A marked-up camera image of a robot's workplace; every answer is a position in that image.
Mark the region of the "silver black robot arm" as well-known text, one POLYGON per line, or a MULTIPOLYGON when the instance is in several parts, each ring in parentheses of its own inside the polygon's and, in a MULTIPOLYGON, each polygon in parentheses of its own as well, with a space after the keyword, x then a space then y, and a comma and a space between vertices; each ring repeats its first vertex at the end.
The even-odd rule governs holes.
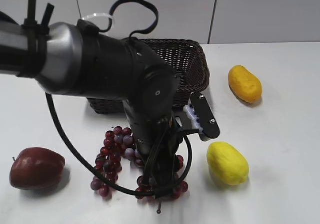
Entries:
POLYGON ((155 198, 174 193, 181 179, 176 150, 186 140, 178 130, 173 98, 179 80, 171 67, 136 38, 122 40, 101 35, 94 24, 76 25, 25 20, 19 25, 0 15, 0 70, 18 78, 35 79, 43 88, 55 127, 74 157, 106 185, 136 197, 155 198), (53 95, 121 100, 136 146, 142 156, 144 177, 153 177, 153 190, 119 186, 91 166, 75 149, 58 119, 53 95))

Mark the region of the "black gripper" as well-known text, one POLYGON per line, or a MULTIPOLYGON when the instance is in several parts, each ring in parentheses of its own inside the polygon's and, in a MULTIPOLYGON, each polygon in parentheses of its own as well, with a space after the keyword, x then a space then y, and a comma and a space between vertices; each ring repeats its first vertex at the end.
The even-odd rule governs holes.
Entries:
POLYGON ((157 199, 171 195, 179 181, 174 179, 179 160, 176 151, 182 142, 178 124, 172 115, 156 120, 141 120, 136 128, 136 148, 143 161, 144 191, 157 199))

